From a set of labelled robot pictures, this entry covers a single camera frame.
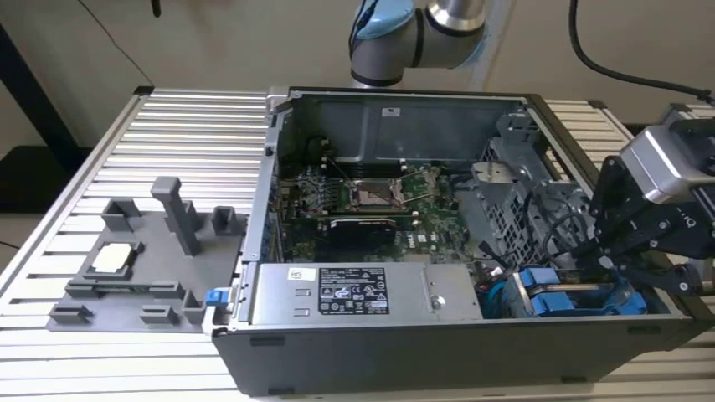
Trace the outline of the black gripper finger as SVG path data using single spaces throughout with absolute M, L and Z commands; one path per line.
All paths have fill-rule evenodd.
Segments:
M 571 252 L 575 259 L 621 255 L 643 241 L 633 218 L 643 209 L 643 193 L 621 158 L 607 157 L 597 178 L 588 213 L 593 217 L 593 236 Z
M 649 286 L 672 295 L 700 296 L 704 290 L 705 258 L 684 257 L 660 250 L 601 250 L 601 257 L 633 284 Z

